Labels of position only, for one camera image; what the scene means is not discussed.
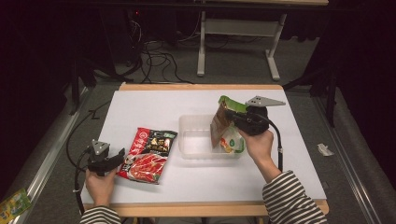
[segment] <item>striped shirt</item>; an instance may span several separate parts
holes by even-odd
[[[85,211],[80,224],[119,224],[120,217],[116,211],[105,206],[97,206]]]
[[[327,223],[293,171],[282,173],[265,185],[262,198],[273,223]]]

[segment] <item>red snack bag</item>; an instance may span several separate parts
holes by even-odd
[[[177,133],[138,128],[129,153],[118,172],[124,178],[158,184]]]

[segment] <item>person's arm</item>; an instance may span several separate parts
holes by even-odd
[[[247,143],[247,152],[254,160],[267,184],[262,198],[274,223],[327,223],[315,202],[305,194],[303,185],[292,171],[285,173],[271,158],[274,135],[270,131],[249,136],[239,131]]]
[[[114,169],[106,176],[99,176],[87,169],[85,185],[93,199],[93,208],[84,212],[80,221],[81,224],[120,223],[117,212],[109,208],[116,172],[117,170]]]

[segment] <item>clear plastic tray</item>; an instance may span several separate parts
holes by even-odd
[[[218,144],[212,148],[210,123],[214,115],[183,115],[178,123],[178,148],[188,160],[237,159],[241,153],[227,153]]]

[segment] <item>hand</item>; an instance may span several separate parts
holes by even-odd
[[[254,160],[267,183],[281,174],[271,158],[274,134],[267,130],[261,134],[250,136],[238,130],[247,143],[247,153]]]
[[[93,206],[109,206],[114,189],[114,176],[117,169],[110,171],[106,176],[99,176],[89,169],[85,172],[85,184],[93,199]]]

